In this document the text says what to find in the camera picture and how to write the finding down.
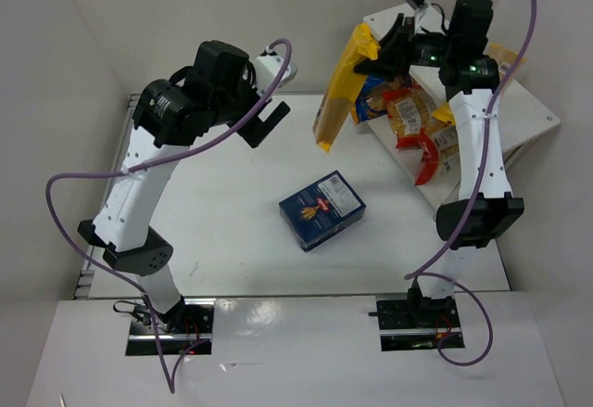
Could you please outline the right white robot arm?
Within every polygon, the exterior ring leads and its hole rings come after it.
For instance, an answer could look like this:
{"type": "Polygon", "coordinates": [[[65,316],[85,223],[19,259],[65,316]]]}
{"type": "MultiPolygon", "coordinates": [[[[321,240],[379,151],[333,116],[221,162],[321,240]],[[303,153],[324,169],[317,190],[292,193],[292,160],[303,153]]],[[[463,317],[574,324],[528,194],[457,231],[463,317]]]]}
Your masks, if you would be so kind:
{"type": "Polygon", "coordinates": [[[502,88],[498,64],[485,50],[493,19],[491,0],[457,0],[449,23],[429,32],[420,21],[429,0],[406,0],[414,14],[398,14],[380,40],[376,60],[363,60],[357,73],[384,80],[413,66],[436,68],[455,124],[461,161],[458,198],[436,212],[444,246],[409,274],[405,313],[415,327],[436,326],[453,307],[453,283],[468,249],[485,248],[524,213],[508,181],[498,129],[502,88]]]}

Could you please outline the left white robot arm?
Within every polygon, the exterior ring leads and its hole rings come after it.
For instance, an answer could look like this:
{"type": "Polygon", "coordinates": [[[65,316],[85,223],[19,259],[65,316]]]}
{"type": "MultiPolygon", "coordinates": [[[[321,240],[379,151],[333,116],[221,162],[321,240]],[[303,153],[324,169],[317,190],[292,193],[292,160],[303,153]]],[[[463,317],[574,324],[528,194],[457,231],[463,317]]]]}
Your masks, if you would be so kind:
{"type": "Polygon", "coordinates": [[[236,46],[212,40],[198,47],[193,64],[151,82],[140,94],[120,173],[103,208],[80,222],[78,232],[103,250],[112,273],[133,275],[169,331],[188,312],[170,271],[173,247],[150,223],[172,173],[196,139],[216,126],[225,125],[229,134],[258,147],[290,108],[280,103],[265,121],[260,112],[296,74],[291,55],[278,54],[272,45],[250,58],[236,46]]]}

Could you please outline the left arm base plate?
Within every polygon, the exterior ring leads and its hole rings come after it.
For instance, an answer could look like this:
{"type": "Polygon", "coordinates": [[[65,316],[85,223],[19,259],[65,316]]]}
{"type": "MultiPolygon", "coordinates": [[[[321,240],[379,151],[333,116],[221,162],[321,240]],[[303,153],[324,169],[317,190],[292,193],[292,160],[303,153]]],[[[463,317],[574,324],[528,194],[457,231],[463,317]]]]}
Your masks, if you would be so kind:
{"type": "MultiPolygon", "coordinates": [[[[156,338],[147,307],[136,300],[121,299],[113,303],[112,309],[130,317],[125,355],[156,356],[156,338]]],[[[214,317],[215,299],[187,299],[179,320],[168,325],[157,319],[163,354],[177,356],[189,350],[189,355],[210,355],[214,317]]]]}

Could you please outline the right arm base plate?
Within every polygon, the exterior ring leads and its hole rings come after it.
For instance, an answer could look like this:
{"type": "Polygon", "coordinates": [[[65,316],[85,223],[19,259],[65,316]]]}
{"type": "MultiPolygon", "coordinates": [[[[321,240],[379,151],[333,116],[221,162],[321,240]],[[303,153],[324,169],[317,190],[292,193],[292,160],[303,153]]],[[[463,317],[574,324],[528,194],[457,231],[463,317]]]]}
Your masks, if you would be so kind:
{"type": "Polygon", "coordinates": [[[379,329],[381,351],[463,349],[461,321],[454,298],[429,301],[412,296],[382,297],[368,313],[379,329]]]}

